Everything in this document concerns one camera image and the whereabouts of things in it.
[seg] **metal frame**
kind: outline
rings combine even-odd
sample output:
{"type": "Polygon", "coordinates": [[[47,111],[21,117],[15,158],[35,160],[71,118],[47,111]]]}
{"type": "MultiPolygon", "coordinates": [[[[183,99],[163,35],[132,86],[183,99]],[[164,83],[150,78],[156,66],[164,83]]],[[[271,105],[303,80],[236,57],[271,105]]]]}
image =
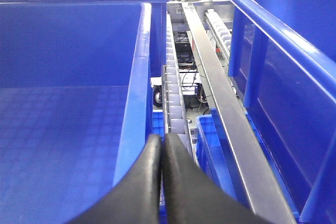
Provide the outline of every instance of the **metal frame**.
{"type": "Polygon", "coordinates": [[[166,87],[166,71],[167,66],[162,66],[162,111],[163,111],[163,124],[164,124],[164,133],[170,132],[169,118],[168,118],[168,92],[166,87]]]}
{"type": "MultiPolygon", "coordinates": [[[[230,0],[203,0],[195,2],[194,7],[198,13],[198,17],[206,27],[204,12],[208,9],[213,9],[222,19],[228,29],[232,29],[234,5],[230,0]]],[[[173,31],[188,31],[188,23],[183,13],[182,2],[169,2],[167,11],[170,14],[173,31]]]]}
{"type": "Polygon", "coordinates": [[[296,223],[194,5],[183,3],[182,6],[208,102],[217,109],[227,133],[252,211],[273,223],[296,223]]]}

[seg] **wheel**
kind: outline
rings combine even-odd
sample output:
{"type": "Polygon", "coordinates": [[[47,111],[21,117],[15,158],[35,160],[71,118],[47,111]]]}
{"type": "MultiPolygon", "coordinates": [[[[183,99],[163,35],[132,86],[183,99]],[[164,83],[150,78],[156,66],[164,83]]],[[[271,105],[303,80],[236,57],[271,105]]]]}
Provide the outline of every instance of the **wheel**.
{"type": "Polygon", "coordinates": [[[162,86],[154,86],[153,105],[156,107],[162,107],[162,86]]]}

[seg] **cable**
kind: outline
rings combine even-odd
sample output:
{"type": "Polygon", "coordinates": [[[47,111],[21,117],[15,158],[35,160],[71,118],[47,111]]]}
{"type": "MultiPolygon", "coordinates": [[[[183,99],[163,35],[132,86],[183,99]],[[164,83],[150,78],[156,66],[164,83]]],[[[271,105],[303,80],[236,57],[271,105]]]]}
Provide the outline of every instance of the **cable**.
{"type": "Polygon", "coordinates": [[[188,105],[185,105],[185,107],[186,107],[186,112],[188,111],[188,109],[191,109],[191,110],[192,110],[192,109],[198,108],[198,105],[195,106],[195,107],[191,107],[190,104],[191,104],[191,95],[189,95],[189,103],[188,103],[188,105]]]}
{"type": "Polygon", "coordinates": [[[190,67],[190,69],[188,70],[188,72],[184,74],[184,76],[183,76],[183,78],[182,78],[181,85],[182,85],[182,87],[184,87],[184,89],[186,89],[186,90],[189,90],[189,89],[191,89],[191,88],[193,87],[193,85],[194,85],[194,83],[195,83],[195,80],[196,80],[197,71],[195,71],[195,73],[194,73],[194,78],[193,78],[193,82],[192,82],[191,86],[184,86],[184,78],[186,77],[186,75],[187,75],[188,73],[190,73],[191,70],[195,70],[195,67],[196,67],[196,66],[195,66],[195,61],[193,61],[192,66],[190,67]]]}
{"type": "Polygon", "coordinates": [[[179,39],[178,41],[176,41],[175,43],[179,43],[181,42],[183,39],[187,38],[187,35],[183,36],[181,39],[179,39]]]}
{"type": "Polygon", "coordinates": [[[214,38],[214,35],[212,34],[212,32],[209,30],[210,34],[211,34],[211,38],[209,40],[212,40],[214,38]]]}
{"type": "Polygon", "coordinates": [[[205,113],[210,110],[209,108],[207,108],[204,112],[203,112],[203,115],[205,115],[205,113]]]}
{"type": "MultiPolygon", "coordinates": [[[[202,91],[203,91],[203,85],[202,85],[201,91],[200,91],[200,93],[199,93],[199,94],[200,94],[200,95],[199,95],[200,98],[202,98],[202,91]]],[[[208,103],[207,101],[203,101],[203,100],[201,100],[200,98],[197,97],[197,99],[199,100],[200,103],[208,103]]]]}
{"type": "Polygon", "coordinates": [[[201,106],[202,106],[202,103],[200,103],[199,107],[198,107],[198,113],[199,113],[199,115],[201,114],[201,112],[199,111],[199,109],[201,108],[201,106]]]}
{"type": "Polygon", "coordinates": [[[187,119],[192,120],[192,119],[195,119],[195,118],[197,118],[197,117],[198,117],[198,115],[195,116],[195,117],[193,117],[193,118],[189,118],[189,117],[187,117],[187,119]]]}

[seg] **textured bin bottom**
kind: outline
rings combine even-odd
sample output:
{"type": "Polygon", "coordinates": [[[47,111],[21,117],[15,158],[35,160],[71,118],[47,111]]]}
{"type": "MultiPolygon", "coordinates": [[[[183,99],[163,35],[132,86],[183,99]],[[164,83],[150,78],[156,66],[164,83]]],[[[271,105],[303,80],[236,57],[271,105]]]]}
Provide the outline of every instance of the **textured bin bottom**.
{"type": "Polygon", "coordinates": [[[0,89],[2,224],[63,223],[112,188],[127,90],[0,89]]]}

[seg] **aluminum rail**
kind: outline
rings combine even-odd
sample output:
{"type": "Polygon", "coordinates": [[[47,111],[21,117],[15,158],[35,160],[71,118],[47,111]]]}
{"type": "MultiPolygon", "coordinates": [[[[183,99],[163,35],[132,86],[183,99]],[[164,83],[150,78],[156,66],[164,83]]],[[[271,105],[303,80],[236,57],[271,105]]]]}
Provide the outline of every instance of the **aluminum rail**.
{"type": "Polygon", "coordinates": [[[167,91],[167,80],[166,80],[166,65],[162,66],[162,111],[163,111],[163,124],[164,124],[164,133],[170,131],[169,117],[168,117],[168,91],[167,91]]]}
{"type": "MultiPolygon", "coordinates": [[[[232,29],[235,6],[231,3],[230,0],[202,0],[193,3],[202,23],[205,22],[204,12],[208,9],[213,9],[220,16],[221,20],[224,22],[227,28],[232,29]]],[[[187,21],[182,9],[182,2],[168,2],[167,11],[171,16],[174,31],[188,30],[187,21]]]]}
{"type": "Polygon", "coordinates": [[[239,105],[192,3],[183,3],[192,38],[192,50],[205,92],[210,91],[226,131],[252,211],[276,224],[296,221],[239,105]]]}

